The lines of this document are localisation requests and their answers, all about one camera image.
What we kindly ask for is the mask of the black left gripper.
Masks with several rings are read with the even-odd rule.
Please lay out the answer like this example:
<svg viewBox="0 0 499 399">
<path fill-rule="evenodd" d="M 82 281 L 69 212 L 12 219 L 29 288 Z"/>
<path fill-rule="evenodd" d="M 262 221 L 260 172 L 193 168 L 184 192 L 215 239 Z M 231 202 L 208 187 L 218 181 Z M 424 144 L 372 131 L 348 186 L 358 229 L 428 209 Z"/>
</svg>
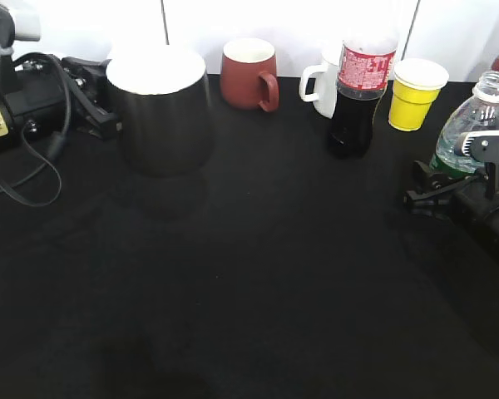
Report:
<svg viewBox="0 0 499 399">
<path fill-rule="evenodd" d="M 100 140 L 115 139 L 121 130 L 121 120 L 110 101 L 108 63 L 109 60 L 95 62 L 75 57 L 61 59 L 61 66 L 69 76 L 67 83 L 77 129 Z"/>
</svg>

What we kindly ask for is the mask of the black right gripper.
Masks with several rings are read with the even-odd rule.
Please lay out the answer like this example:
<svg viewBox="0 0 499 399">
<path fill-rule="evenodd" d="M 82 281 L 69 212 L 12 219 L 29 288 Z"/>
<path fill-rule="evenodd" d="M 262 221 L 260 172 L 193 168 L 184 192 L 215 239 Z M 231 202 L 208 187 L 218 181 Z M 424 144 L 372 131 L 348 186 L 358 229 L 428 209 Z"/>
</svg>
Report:
<svg viewBox="0 0 499 399">
<path fill-rule="evenodd" d="M 415 160 L 415 188 L 404 193 L 403 205 L 411 214 L 448 216 L 452 196 L 458 190 L 454 198 L 462 207 L 464 224 L 499 258 L 499 130 L 461 133 L 453 152 L 471 157 L 483 167 L 475 175 L 452 178 Z"/>
</svg>

